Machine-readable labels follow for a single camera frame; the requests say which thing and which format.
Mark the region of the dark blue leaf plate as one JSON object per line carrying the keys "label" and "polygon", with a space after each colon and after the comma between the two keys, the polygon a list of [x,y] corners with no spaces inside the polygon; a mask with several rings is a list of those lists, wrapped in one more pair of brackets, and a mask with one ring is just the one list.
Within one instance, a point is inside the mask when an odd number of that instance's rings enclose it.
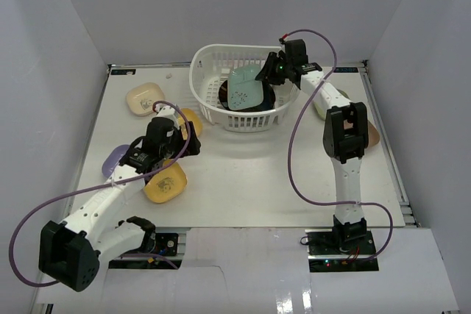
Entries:
{"label": "dark blue leaf plate", "polygon": [[263,85],[263,101],[257,106],[259,111],[272,110],[276,102],[276,95],[271,85]]}

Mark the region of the light teal speckled plate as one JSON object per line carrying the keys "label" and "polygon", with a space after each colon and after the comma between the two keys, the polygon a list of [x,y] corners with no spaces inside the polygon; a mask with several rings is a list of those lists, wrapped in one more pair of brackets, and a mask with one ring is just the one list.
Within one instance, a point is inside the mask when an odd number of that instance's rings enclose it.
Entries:
{"label": "light teal speckled plate", "polygon": [[240,111],[263,102],[263,84],[256,79],[259,65],[245,65],[233,69],[227,80],[227,103],[230,110]]}

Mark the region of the yellow square panda plate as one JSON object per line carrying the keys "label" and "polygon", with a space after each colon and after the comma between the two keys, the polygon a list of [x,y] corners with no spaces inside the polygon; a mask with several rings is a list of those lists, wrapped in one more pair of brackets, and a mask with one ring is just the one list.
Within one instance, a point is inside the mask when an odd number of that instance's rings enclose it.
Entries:
{"label": "yellow square panda plate", "polygon": [[186,188],[187,176],[179,163],[155,174],[145,185],[144,194],[153,203],[163,204],[179,196]]}

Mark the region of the cream square panda plate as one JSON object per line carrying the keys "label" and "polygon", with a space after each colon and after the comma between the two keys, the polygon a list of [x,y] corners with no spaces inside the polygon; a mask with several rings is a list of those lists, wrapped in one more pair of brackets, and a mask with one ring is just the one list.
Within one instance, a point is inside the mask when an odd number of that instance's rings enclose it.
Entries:
{"label": "cream square panda plate", "polygon": [[153,104],[164,100],[165,95],[158,84],[147,82],[131,89],[125,99],[131,113],[146,116],[153,113]]}

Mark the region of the lavender square plate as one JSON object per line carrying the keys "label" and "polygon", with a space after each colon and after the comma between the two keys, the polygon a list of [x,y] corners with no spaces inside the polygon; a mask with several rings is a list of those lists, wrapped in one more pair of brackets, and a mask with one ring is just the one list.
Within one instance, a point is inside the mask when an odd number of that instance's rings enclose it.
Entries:
{"label": "lavender square plate", "polygon": [[102,163],[102,175],[105,179],[109,178],[115,167],[118,165],[120,159],[126,154],[130,146],[127,144],[120,145],[114,148],[105,161]]}

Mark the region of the green square panda plate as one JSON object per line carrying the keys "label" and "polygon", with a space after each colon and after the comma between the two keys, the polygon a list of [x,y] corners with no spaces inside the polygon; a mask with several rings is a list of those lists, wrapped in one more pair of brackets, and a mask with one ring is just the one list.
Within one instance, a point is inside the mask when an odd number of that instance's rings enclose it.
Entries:
{"label": "green square panda plate", "polygon": [[[343,90],[339,90],[339,93],[341,95],[343,95],[343,97],[345,97],[345,99],[347,100],[350,100],[350,97],[347,95],[346,92],[344,92]],[[319,118],[321,120],[325,120],[325,116],[326,116],[326,113],[325,113],[325,110],[323,108],[321,108],[321,106],[316,102],[316,101],[313,101],[313,105],[314,105],[314,109],[316,111],[316,114],[319,116]]]}

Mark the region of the tan square panda plate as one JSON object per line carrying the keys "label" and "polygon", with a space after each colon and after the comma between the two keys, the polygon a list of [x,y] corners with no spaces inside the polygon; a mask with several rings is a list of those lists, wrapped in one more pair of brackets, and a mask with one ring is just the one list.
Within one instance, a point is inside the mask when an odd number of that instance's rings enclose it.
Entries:
{"label": "tan square panda plate", "polygon": [[371,121],[367,121],[367,128],[368,128],[368,138],[369,138],[368,147],[371,148],[379,144],[380,134]]}

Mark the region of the round brown rimmed plate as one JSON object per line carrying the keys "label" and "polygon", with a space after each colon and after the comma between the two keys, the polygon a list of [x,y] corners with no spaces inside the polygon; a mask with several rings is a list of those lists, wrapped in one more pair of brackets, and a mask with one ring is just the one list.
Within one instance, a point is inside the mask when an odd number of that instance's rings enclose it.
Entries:
{"label": "round brown rimmed plate", "polygon": [[221,106],[224,109],[229,110],[230,108],[228,105],[227,94],[228,94],[228,84],[227,84],[227,80],[225,80],[219,87],[218,97],[219,97],[219,102]]}

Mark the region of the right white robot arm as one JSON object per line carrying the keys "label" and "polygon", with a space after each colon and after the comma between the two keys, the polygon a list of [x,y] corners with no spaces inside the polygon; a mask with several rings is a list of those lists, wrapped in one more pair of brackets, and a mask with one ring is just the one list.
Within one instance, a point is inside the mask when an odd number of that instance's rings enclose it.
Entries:
{"label": "right white robot arm", "polygon": [[360,182],[361,162],[369,145],[366,105],[350,101],[326,80],[322,68],[308,61],[304,40],[281,38],[280,43],[284,49],[269,52],[255,79],[270,85],[288,80],[324,112],[322,144],[336,183],[332,244],[337,252],[349,254],[367,233]]}

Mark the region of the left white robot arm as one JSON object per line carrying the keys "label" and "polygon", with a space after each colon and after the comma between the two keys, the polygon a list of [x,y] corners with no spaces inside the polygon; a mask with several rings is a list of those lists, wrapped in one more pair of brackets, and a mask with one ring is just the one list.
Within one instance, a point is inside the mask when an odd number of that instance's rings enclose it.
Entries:
{"label": "left white robot arm", "polygon": [[177,157],[195,156],[201,143],[194,123],[157,116],[136,138],[106,183],[60,223],[48,222],[40,233],[39,269],[76,292],[94,281],[106,257],[133,251],[149,254],[156,244],[156,226],[131,216],[112,226],[121,208]]}

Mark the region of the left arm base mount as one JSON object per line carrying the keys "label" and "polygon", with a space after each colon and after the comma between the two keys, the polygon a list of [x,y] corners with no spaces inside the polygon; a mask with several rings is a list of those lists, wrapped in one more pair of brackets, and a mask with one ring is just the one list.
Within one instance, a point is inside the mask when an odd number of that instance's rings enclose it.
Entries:
{"label": "left arm base mount", "polygon": [[185,235],[175,232],[156,234],[156,243],[149,253],[129,251],[109,262],[109,269],[120,270],[177,270],[185,252]]}

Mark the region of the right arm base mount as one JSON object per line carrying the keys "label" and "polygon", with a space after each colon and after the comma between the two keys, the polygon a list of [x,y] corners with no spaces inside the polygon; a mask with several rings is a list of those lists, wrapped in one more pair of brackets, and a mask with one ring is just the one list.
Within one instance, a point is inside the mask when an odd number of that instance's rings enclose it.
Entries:
{"label": "right arm base mount", "polygon": [[333,242],[330,231],[311,231],[300,238],[300,245],[307,248],[312,274],[379,271],[377,259],[367,260],[376,252],[370,231],[365,238],[344,247]]}

